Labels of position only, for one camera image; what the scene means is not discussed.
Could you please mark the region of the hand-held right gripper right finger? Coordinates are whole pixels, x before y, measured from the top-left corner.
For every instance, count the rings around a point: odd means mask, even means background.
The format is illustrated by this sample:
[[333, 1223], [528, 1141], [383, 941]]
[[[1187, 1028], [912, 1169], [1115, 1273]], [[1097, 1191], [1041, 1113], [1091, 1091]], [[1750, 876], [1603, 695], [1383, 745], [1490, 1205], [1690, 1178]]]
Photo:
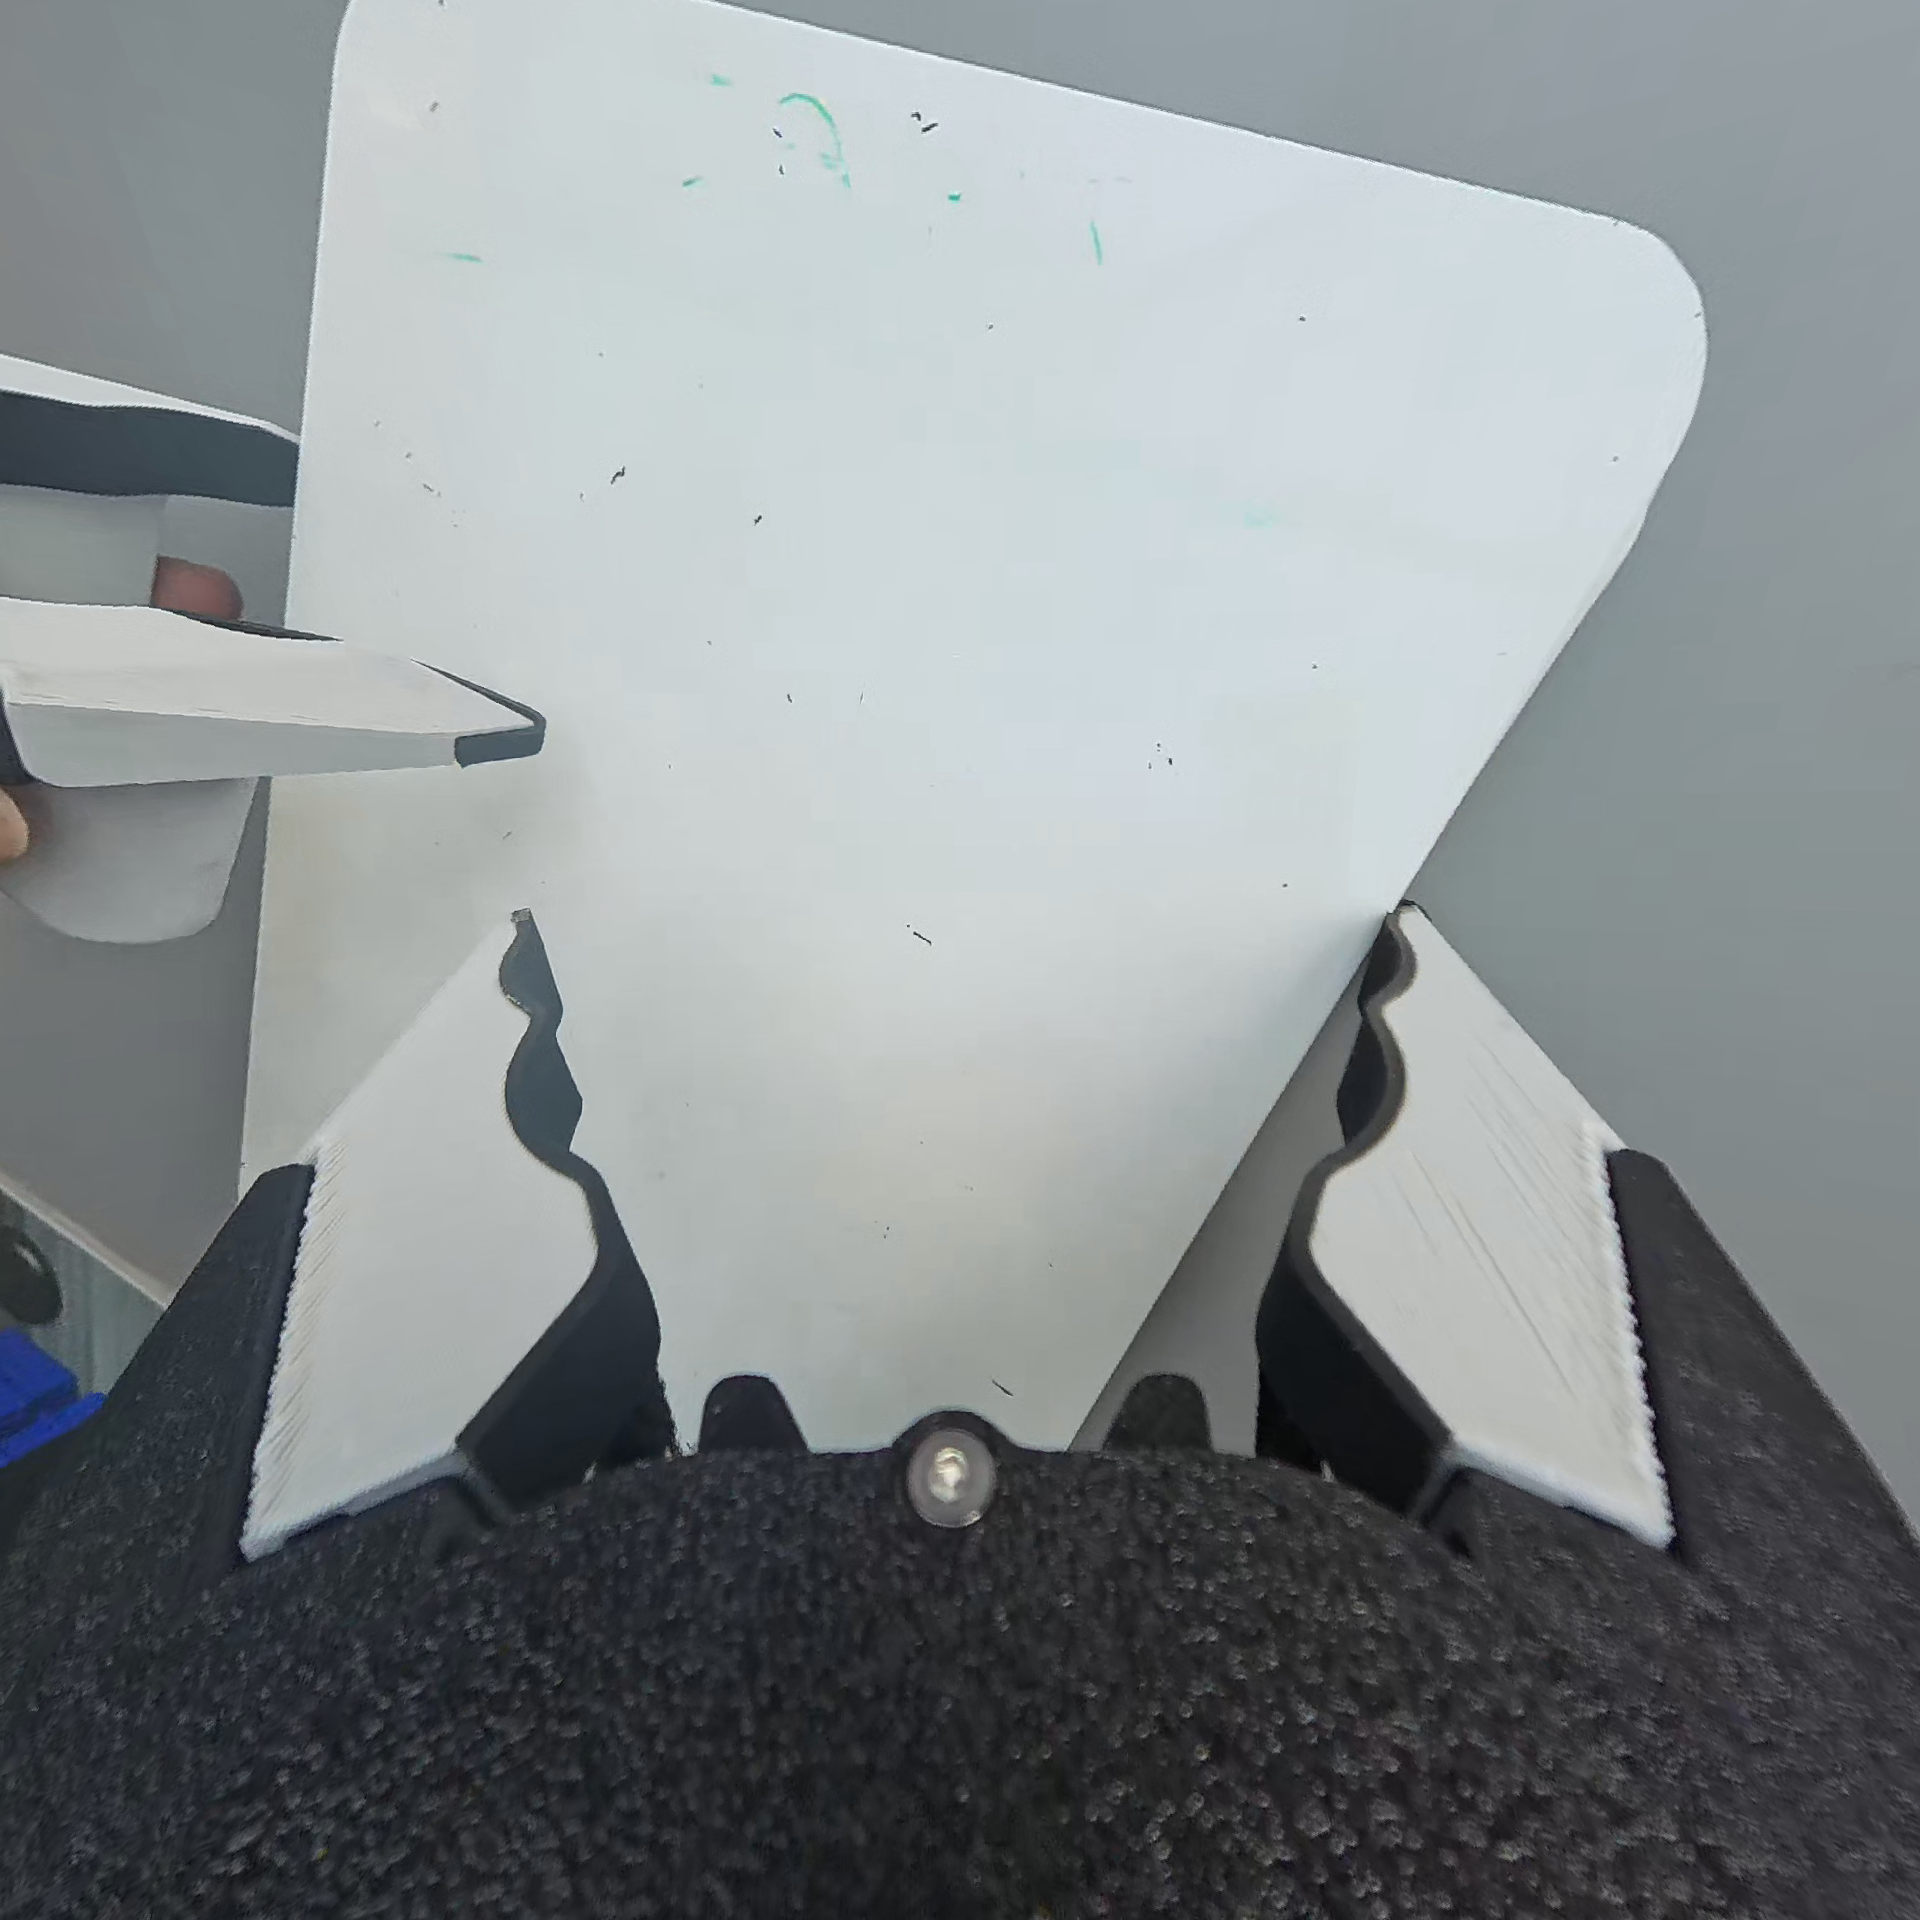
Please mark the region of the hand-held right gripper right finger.
[[1621, 1137], [1415, 904], [1354, 1007], [1257, 1311], [1257, 1451], [1415, 1522], [1477, 1476], [1670, 1551]]

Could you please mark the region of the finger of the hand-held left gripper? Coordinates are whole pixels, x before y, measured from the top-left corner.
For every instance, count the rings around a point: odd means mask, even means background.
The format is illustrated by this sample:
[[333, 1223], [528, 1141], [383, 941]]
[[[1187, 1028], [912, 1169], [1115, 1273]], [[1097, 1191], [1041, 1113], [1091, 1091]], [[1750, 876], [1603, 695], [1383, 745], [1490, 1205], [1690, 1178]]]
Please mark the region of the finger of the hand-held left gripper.
[[258, 785], [539, 755], [543, 719], [427, 664], [160, 608], [1, 603], [5, 896], [88, 945], [223, 908]]
[[1, 592], [145, 607], [170, 498], [290, 509], [298, 437], [277, 423], [1, 357]]

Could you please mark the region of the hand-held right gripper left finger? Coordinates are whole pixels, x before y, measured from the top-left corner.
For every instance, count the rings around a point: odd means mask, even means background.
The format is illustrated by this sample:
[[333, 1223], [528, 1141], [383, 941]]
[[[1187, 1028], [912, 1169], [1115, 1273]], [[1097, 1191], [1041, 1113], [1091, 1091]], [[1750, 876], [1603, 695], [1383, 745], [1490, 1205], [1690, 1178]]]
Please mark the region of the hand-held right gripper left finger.
[[670, 1457], [656, 1296], [603, 1172], [528, 911], [301, 1152], [240, 1555], [433, 1481], [507, 1515]]

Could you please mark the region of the white rounded board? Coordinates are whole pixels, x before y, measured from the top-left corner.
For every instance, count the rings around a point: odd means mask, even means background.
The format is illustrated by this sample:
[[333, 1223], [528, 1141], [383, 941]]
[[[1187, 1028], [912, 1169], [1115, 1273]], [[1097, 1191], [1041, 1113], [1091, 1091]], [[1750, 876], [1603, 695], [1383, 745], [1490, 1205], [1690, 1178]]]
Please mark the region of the white rounded board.
[[718, 5], [350, 5], [287, 625], [539, 708], [277, 785], [241, 1169], [528, 908], [689, 1426], [1090, 1415], [1637, 539], [1586, 210]]

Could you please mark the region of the person's left hand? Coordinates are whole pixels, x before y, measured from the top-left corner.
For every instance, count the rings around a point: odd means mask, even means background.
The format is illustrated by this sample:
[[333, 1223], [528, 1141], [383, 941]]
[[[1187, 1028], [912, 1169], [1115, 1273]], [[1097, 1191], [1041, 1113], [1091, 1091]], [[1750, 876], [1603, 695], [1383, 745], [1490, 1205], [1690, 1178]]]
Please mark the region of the person's left hand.
[[[150, 575], [150, 603], [193, 617], [237, 620], [245, 596], [235, 578], [218, 567], [160, 556]], [[31, 827], [16, 794], [1, 787], [1, 863], [22, 858], [31, 847]]]

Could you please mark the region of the blue plastic crate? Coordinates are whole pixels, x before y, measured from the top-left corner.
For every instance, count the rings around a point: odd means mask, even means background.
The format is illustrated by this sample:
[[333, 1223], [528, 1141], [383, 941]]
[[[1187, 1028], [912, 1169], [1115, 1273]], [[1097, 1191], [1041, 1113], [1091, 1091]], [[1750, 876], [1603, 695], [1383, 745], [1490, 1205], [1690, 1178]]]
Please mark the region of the blue plastic crate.
[[1, 1471], [65, 1441], [104, 1403], [81, 1393], [75, 1376], [46, 1354], [25, 1328], [1, 1331]]

